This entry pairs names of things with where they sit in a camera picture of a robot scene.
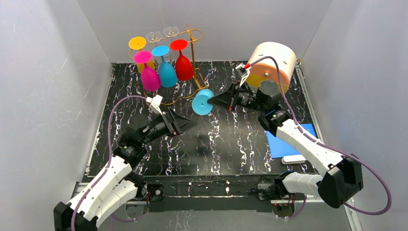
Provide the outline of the light blue wine glass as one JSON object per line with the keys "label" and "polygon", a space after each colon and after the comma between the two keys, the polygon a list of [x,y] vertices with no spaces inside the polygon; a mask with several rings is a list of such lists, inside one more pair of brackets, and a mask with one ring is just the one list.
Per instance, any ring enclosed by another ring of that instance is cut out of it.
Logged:
{"label": "light blue wine glass", "polygon": [[193,111],[200,116],[209,114],[213,109],[213,105],[207,101],[213,96],[214,93],[209,89],[199,90],[191,104]]}

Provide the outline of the red wine glass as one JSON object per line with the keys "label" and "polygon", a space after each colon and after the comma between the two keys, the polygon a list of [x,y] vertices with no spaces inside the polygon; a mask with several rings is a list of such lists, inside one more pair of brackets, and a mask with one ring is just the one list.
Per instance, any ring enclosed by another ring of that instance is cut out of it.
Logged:
{"label": "red wine glass", "polygon": [[175,71],[178,80],[187,81],[193,78],[194,71],[190,60],[182,54],[182,51],[187,48],[188,43],[184,39],[177,39],[170,44],[173,51],[179,52],[179,57],[176,60]]}

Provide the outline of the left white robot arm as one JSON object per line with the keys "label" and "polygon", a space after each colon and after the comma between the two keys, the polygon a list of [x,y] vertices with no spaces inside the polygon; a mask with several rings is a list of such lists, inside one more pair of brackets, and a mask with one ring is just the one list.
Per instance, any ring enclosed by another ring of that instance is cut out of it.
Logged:
{"label": "left white robot arm", "polygon": [[136,115],[113,152],[111,162],[68,203],[53,210],[56,231],[96,231],[120,206],[137,197],[146,184],[134,168],[147,154],[146,144],[162,136],[174,137],[197,126],[197,122],[169,108],[148,121]]}

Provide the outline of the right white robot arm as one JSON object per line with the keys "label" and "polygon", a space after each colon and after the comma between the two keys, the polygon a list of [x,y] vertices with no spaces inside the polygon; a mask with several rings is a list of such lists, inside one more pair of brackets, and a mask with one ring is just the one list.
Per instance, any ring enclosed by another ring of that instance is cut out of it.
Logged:
{"label": "right white robot arm", "polygon": [[339,208],[364,187],[361,164],[351,157],[321,146],[311,134],[296,125],[290,113],[281,107],[282,93],[276,82],[264,80],[257,91],[238,82],[207,102],[232,111],[236,106],[260,112],[261,127],[298,151],[318,171],[317,174],[287,171],[274,179],[270,192],[275,195],[295,193],[320,197],[326,204]]}

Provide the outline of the teal blue wine glass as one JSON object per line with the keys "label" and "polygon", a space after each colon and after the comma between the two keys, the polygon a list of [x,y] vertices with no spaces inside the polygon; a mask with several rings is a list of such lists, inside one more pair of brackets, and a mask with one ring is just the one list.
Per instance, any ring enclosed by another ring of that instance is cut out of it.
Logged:
{"label": "teal blue wine glass", "polygon": [[164,88],[170,88],[176,85],[178,78],[174,67],[165,60],[165,55],[170,51],[168,46],[162,45],[152,49],[152,55],[161,58],[161,64],[158,69],[158,75],[160,78],[161,86]]}

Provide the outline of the magenta wine glass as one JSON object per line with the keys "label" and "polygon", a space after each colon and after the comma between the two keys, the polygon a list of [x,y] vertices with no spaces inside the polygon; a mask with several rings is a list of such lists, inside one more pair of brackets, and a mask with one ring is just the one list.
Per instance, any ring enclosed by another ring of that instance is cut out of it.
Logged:
{"label": "magenta wine glass", "polygon": [[161,82],[154,68],[151,52],[139,51],[134,55],[133,60],[137,64],[138,69],[140,69],[140,79],[143,88],[146,91],[158,90],[161,86]]}

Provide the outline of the clear wine glass right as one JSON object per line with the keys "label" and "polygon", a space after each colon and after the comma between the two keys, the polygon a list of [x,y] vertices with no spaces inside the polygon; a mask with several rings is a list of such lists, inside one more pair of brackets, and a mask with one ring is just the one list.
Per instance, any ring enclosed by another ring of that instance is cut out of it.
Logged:
{"label": "clear wine glass right", "polygon": [[163,35],[169,39],[168,46],[175,40],[175,37],[179,33],[179,28],[177,26],[169,26],[163,30]]}

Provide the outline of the clear wine glass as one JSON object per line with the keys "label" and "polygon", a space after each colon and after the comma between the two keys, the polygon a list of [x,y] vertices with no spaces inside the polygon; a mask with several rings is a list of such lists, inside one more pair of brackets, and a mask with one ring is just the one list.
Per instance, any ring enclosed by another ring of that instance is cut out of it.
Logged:
{"label": "clear wine glass", "polygon": [[175,37],[179,33],[179,28],[177,26],[169,26],[163,30],[163,35],[169,39],[168,46],[175,40]]}
{"label": "clear wine glass", "polygon": [[147,45],[152,47],[151,53],[153,56],[160,56],[157,55],[154,51],[155,48],[158,47],[158,42],[162,39],[162,33],[160,31],[152,31],[146,35]]}

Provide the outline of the yellow wine glass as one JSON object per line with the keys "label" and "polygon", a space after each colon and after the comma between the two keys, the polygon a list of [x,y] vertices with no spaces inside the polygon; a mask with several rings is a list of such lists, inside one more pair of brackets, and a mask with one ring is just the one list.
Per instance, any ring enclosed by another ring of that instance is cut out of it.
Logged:
{"label": "yellow wine glass", "polygon": [[[128,42],[128,46],[130,48],[128,52],[129,57],[133,59],[134,56],[131,56],[131,52],[136,51],[137,53],[139,51],[142,51],[146,44],[147,41],[144,37],[133,37],[132,39],[130,39],[130,41]],[[136,63],[136,66],[138,72],[141,73],[142,70],[144,69],[144,64]],[[147,63],[147,66],[155,70],[155,64],[152,59],[150,59],[150,61]]]}

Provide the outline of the clear wine glass left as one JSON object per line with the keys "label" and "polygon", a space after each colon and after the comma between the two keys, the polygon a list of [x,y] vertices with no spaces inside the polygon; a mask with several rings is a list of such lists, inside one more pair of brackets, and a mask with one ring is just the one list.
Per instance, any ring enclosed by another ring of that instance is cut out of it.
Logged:
{"label": "clear wine glass left", "polygon": [[146,35],[147,45],[152,47],[151,53],[153,56],[160,56],[157,55],[154,51],[155,48],[158,47],[158,42],[162,39],[162,33],[160,31],[152,31]]}

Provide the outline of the round pastel drawer cabinet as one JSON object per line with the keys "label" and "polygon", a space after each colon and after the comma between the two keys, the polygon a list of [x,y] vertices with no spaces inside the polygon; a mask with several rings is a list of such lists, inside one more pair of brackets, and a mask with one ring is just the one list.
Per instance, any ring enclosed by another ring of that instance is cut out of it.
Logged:
{"label": "round pastel drawer cabinet", "polygon": [[277,42],[263,42],[255,48],[247,63],[251,64],[263,57],[268,58],[251,67],[245,82],[257,89],[263,80],[273,80],[278,85],[282,84],[286,93],[297,61],[295,53],[286,45]]}

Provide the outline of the blue flat board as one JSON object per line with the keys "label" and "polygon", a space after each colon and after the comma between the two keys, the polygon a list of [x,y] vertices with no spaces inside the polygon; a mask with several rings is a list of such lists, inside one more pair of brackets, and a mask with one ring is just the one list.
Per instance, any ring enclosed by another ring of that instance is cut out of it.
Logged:
{"label": "blue flat board", "polygon": [[271,158],[283,158],[286,156],[299,155],[300,153],[295,150],[291,145],[285,141],[273,136],[269,131],[266,131],[268,145],[270,149]]}

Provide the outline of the small white bar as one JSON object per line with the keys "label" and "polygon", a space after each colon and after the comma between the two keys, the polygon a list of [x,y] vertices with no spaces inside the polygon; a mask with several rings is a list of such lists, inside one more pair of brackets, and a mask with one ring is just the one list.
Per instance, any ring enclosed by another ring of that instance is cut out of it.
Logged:
{"label": "small white bar", "polygon": [[305,161],[306,161],[306,158],[302,156],[301,154],[287,155],[281,159],[281,163],[283,165],[300,164],[300,163],[304,163]]}

